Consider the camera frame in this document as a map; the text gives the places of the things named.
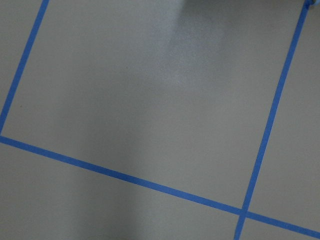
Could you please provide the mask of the brown paper table cover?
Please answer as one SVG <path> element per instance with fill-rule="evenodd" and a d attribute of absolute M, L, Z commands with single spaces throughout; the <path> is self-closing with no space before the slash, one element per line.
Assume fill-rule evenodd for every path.
<path fill-rule="evenodd" d="M 317 240 L 320 8 L 3 0 L 3 240 Z"/>

